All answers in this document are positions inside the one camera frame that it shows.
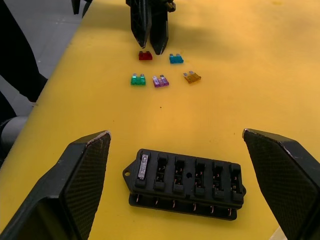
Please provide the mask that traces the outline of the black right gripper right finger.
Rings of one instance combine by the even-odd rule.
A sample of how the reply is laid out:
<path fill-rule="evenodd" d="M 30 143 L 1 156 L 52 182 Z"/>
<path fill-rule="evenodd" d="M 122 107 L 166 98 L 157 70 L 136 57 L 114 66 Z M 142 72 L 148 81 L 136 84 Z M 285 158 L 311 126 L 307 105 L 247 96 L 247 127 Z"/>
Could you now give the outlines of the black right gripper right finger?
<path fill-rule="evenodd" d="M 296 140 L 246 128 L 260 191 L 288 240 L 320 238 L 320 163 Z"/>

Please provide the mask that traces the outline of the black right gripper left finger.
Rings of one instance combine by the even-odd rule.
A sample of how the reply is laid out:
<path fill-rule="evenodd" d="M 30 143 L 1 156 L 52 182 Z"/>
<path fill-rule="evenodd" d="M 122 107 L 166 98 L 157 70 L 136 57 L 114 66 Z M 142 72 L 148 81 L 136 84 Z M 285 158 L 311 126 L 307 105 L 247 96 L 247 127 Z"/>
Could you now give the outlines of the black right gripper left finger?
<path fill-rule="evenodd" d="M 88 239 L 104 188 L 110 143 L 107 130 L 71 142 L 36 182 L 0 238 Z"/>

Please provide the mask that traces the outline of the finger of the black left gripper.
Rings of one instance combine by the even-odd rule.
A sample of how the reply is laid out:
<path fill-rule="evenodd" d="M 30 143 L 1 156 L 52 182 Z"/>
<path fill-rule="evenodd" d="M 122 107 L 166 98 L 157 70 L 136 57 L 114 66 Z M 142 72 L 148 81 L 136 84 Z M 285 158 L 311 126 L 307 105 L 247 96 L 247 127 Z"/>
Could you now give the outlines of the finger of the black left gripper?
<path fill-rule="evenodd" d="M 151 28 L 150 43 L 156 55 L 161 55 L 168 43 L 168 11 L 162 0 L 150 0 Z"/>
<path fill-rule="evenodd" d="M 131 31 L 141 48 L 145 48 L 151 28 L 151 8 L 148 0 L 130 0 Z"/>

